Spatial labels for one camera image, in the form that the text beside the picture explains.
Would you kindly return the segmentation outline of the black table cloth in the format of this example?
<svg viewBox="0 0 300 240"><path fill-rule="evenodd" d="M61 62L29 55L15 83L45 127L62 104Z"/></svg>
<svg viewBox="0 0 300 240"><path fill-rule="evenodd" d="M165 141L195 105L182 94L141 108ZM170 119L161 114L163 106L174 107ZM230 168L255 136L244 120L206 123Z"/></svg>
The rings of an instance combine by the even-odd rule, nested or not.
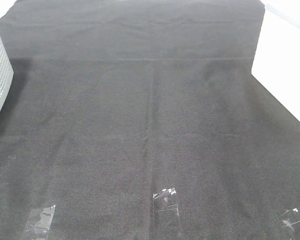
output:
<svg viewBox="0 0 300 240"><path fill-rule="evenodd" d="M251 74L258 0L19 0L0 240L300 240L300 123ZM175 188L179 217L153 215Z"/></svg>

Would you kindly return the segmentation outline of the middle clear tape piece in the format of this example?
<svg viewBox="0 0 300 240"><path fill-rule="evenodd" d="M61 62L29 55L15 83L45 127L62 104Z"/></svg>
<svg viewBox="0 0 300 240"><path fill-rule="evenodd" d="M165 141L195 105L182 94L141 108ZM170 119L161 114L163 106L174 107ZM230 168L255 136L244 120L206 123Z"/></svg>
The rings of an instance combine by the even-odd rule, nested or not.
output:
<svg viewBox="0 0 300 240"><path fill-rule="evenodd" d="M160 214L172 214L179 217L179 205L177 191L174 187L164 188L152 195L153 217Z"/></svg>

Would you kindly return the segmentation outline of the clear tape piece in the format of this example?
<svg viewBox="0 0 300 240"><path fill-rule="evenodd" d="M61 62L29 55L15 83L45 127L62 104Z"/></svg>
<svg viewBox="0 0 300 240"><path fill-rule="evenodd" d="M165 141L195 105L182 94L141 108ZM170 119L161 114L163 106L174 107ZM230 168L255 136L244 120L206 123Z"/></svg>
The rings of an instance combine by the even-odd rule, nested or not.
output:
<svg viewBox="0 0 300 240"><path fill-rule="evenodd" d="M56 205L34 208L25 224L22 240L47 240L53 221Z"/></svg>
<svg viewBox="0 0 300 240"><path fill-rule="evenodd" d="M275 216L284 229L294 230L300 223L300 211L297 207L280 210Z"/></svg>
<svg viewBox="0 0 300 240"><path fill-rule="evenodd" d="M153 217L160 214L172 214L179 217L179 205L177 191L174 187L164 188L152 195Z"/></svg>

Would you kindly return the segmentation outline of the white slotted storage box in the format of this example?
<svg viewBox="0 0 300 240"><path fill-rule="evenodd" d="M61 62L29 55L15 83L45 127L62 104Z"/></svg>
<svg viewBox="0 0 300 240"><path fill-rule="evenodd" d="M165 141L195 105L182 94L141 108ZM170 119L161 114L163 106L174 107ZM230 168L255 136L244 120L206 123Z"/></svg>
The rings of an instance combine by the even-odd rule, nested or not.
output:
<svg viewBox="0 0 300 240"><path fill-rule="evenodd" d="M251 74L300 122L300 0L264 0Z"/></svg>

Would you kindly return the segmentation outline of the left clear tape piece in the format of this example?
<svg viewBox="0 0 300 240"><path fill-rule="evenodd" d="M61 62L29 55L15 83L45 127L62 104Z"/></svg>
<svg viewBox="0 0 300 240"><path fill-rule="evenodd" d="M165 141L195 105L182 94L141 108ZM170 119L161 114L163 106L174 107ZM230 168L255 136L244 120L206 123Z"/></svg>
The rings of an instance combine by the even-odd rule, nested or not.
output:
<svg viewBox="0 0 300 240"><path fill-rule="evenodd" d="M22 240L47 240L53 221L56 205L34 208L25 224Z"/></svg>

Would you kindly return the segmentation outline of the right clear tape piece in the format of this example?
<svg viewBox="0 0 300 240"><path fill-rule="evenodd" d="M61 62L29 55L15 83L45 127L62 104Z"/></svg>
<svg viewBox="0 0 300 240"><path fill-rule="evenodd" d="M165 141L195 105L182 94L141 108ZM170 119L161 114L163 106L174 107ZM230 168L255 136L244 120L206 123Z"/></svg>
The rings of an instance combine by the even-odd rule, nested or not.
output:
<svg viewBox="0 0 300 240"><path fill-rule="evenodd" d="M300 211L297 207L280 210L275 216L284 229L294 230L300 223Z"/></svg>

